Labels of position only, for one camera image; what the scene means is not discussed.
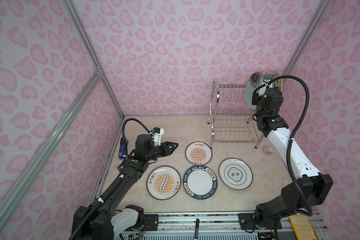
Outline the cat and stars plate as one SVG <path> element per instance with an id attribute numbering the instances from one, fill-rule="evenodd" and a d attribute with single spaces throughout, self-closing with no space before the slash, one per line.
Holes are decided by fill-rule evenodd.
<path id="1" fill-rule="evenodd" d="M 263 82 L 266 83 L 268 80 L 273 80 L 274 78 L 278 78 L 279 76 L 280 76 L 280 74 L 277 71 L 266 72 L 265 75 L 264 75 Z M 278 80 L 274 81 L 270 85 L 270 88 L 275 88 L 275 89 L 278 89 L 278 90 L 282 91 L 283 90 L 283 80 L 278 79 Z"/>

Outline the teal flower plate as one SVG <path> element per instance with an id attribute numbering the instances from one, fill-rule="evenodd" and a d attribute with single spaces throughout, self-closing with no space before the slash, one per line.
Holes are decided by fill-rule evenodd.
<path id="1" fill-rule="evenodd" d="M 264 95 L 266 87 L 263 87 L 257 91 L 255 89 L 261 85 L 264 85 L 264 75 L 260 72 L 255 72 L 251 75 L 246 86 L 246 103 L 250 110 L 255 110 L 257 104 L 260 102 L 262 95 Z"/>

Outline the large orange sunburst plate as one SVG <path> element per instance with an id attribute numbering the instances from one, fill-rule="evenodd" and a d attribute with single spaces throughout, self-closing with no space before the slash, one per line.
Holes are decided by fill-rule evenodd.
<path id="1" fill-rule="evenodd" d="M 164 201 L 174 197 L 181 186 L 180 173 L 173 167 L 160 166 L 147 179 L 147 191 L 156 200 Z"/>

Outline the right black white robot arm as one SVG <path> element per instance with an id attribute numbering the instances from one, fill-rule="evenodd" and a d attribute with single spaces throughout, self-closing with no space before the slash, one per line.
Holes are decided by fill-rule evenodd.
<path id="1" fill-rule="evenodd" d="M 255 90 L 252 96 L 252 103 L 256 105 L 254 120 L 282 157 L 292 180 L 278 197 L 256 206 L 254 223 L 265 228 L 293 214 L 312 216 L 313 207 L 324 202 L 334 181 L 313 165 L 295 142 L 294 132 L 279 115 L 284 101 L 282 92 L 269 88 L 263 95 L 259 93 Z"/>

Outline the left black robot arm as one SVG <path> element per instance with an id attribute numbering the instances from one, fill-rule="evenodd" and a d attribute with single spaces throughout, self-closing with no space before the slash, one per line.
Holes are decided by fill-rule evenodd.
<path id="1" fill-rule="evenodd" d="M 128 228 L 140 228 L 144 220 L 143 208 L 129 205 L 117 213 L 117 207 L 150 162 L 170 156 L 178 146 L 173 142 L 155 145 L 152 136 L 139 135 L 135 148 L 120 164 L 120 173 L 111 185 L 88 207 L 81 206 L 76 210 L 70 239 L 113 240 Z"/>

